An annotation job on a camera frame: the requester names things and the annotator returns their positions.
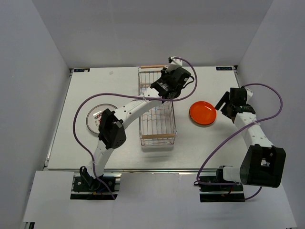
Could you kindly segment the orange plastic plate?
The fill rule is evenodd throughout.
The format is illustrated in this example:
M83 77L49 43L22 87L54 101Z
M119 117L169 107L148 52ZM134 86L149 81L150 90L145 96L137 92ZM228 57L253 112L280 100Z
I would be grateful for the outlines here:
M217 111L209 102L197 101L190 106L189 116L198 123L209 124L216 120Z

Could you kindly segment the white plate red characters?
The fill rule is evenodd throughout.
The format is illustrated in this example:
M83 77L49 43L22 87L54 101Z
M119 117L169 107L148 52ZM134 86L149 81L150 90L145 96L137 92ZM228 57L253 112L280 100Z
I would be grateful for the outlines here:
M99 134L99 125L101 122L102 113L106 109L113 111L117 109L117 107L112 104L99 104L88 112L86 117L86 126L92 134Z

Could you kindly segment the yellow patterned plate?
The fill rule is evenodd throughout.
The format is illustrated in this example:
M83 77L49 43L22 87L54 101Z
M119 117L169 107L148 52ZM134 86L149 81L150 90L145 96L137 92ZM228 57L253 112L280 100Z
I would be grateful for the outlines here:
M201 123L198 123L198 122L194 121L193 119L191 119L191 122L192 122L194 125L196 125L196 126L204 127L204 128L210 127L210 126L214 125L214 123L215 123L215 121L214 121L214 122L209 123L209 124L201 124Z

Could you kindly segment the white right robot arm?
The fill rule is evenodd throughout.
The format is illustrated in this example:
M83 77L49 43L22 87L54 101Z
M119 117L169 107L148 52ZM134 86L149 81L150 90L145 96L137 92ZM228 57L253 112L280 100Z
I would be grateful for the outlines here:
M253 92L247 88L231 88L215 106L238 129L243 129L241 135L247 146L239 167L220 167L222 174L215 178L220 190L227 190L233 182L272 188L281 183L286 152L274 146L260 127L255 110L247 103L252 95Z

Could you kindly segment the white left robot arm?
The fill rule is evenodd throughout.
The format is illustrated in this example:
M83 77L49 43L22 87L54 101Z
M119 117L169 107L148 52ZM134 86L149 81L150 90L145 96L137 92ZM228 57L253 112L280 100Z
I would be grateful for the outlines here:
M161 77L153 82L143 93L140 99L132 100L126 105L113 111L106 109L102 113L98 144L93 154L93 161L87 167L84 180L89 190L100 187L105 165L114 149L121 147L127 137L125 130L142 114L150 109L160 106L163 100L172 100L181 94L189 78L193 78L186 69L179 67L171 72L161 70Z

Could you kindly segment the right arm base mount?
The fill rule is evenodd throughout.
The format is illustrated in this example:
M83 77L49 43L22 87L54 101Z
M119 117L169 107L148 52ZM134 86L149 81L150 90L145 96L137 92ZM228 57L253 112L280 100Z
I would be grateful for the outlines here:
M205 183L230 183L223 179L223 166L216 170L215 175L199 176L199 180ZM197 181L193 184L199 187L201 203L245 202L242 185L204 185Z

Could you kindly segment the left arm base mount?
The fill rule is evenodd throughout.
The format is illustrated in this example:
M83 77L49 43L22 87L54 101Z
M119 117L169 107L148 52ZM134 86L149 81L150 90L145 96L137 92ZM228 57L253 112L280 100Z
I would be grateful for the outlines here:
M71 200L115 200L118 196L120 181L118 177L100 176L101 183L91 177L85 166L73 178Z

